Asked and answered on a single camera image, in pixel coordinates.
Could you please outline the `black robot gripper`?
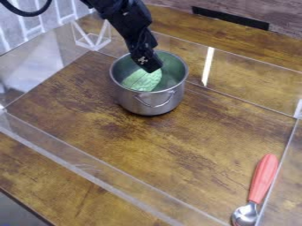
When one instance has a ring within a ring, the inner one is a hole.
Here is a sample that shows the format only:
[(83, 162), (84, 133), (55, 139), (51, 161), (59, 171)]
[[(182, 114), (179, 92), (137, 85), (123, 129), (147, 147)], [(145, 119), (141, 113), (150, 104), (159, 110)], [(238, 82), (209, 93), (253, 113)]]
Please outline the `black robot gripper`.
[(149, 26), (151, 12), (142, 0), (80, 0), (95, 9), (102, 19), (107, 19), (126, 40), (130, 55), (137, 65), (149, 73), (163, 66), (154, 47), (157, 39)]

